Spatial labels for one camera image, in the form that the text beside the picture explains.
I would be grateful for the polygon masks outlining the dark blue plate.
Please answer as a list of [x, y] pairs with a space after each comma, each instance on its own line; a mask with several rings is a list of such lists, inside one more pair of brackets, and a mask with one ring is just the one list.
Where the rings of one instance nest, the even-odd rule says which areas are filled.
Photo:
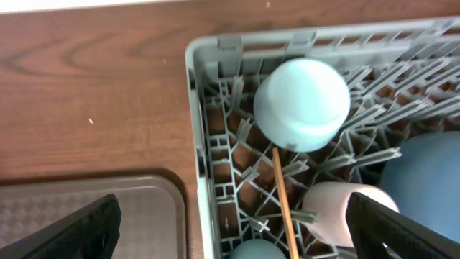
[[418, 135], [386, 162], [379, 187], [413, 221], [459, 242], [459, 133]]

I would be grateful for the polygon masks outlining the grey dishwasher rack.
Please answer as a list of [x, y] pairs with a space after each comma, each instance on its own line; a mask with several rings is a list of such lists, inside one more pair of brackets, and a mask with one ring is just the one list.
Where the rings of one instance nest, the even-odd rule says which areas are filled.
[[336, 25], [200, 37], [185, 53], [207, 258], [229, 258], [251, 239], [289, 247], [272, 168], [275, 145], [253, 115], [257, 88], [295, 58], [333, 66], [346, 81], [351, 111], [320, 150], [280, 149], [293, 228], [302, 258], [353, 258], [321, 242], [300, 213], [321, 181], [376, 184], [401, 144], [459, 129], [459, 18]]

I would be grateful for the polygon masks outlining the wooden chopstick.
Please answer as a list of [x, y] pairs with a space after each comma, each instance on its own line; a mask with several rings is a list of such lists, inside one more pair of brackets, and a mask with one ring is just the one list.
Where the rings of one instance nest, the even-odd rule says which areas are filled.
[[290, 213], [288, 196], [285, 189], [285, 181], [281, 168], [280, 155], [276, 147], [272, 149], [272, 164], [275, 174], [275, 183], [278, 193], [278, 199], [280, 201], [280, 208], [282, 212], [285, 236], [287, 239], [287, 245], [289, 247], [290, 259], [299, 259], [300, 256], [298, 253], [298, 246], [295, 239], [295, 231]]

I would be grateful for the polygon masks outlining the brown serving tray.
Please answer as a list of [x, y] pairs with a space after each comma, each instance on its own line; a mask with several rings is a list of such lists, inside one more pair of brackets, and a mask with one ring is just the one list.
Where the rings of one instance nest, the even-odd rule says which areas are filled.
[[1, 246], [25, 238], [113, 194], [121, 209], [113, 257], [186, 258], [185, 205], [159, 176], [115, 177], [1, 187]]

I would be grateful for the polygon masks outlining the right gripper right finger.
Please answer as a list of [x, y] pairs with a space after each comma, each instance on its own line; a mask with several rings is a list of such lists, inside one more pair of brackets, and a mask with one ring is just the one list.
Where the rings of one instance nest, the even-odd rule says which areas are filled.
[[358, 192], [349, 197], [346, 223], [358, 259], [390, 259], [388, 249], [401, 258], [459, 258], [459, 243]]

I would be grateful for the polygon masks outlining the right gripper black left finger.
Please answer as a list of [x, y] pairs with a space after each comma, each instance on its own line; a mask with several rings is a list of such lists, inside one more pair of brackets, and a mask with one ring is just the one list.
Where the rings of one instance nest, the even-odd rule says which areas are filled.
[[108, 194], [1, 249], [3, 259], [112, 258], [120, 238], [121, 209]]

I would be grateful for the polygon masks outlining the light blue cup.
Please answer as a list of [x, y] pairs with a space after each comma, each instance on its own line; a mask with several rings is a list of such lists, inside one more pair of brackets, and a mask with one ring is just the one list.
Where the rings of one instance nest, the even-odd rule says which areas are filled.
[[230, 259], [286, 259], [285, 254], [273, 243], [253, 239], [241, 243], [231, 254]]

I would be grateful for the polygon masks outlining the white pink cup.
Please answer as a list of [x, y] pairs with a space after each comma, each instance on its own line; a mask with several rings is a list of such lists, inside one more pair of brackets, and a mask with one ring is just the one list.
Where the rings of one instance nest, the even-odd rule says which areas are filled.
[[352, 193], [359, 192], [398, 212], [389, 194], [375, 186], [360, 183], [320, 182], [311, 186], [303, 198], [302, 210], [315, 212], [316, 219], [307, 224], [308, 231], [319, 241], [339, 247], [353, 247], [346, 223], [346, 208]]

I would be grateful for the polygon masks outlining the light blue bowl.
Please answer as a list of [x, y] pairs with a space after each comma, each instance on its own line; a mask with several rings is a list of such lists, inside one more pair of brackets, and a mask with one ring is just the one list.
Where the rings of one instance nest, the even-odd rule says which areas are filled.
[[273, 144], [312, 152], [337, 134], [351, 108], [349, 88], [332, 66], [308, 58], [289, 60], [261, 82], [254, 120]]

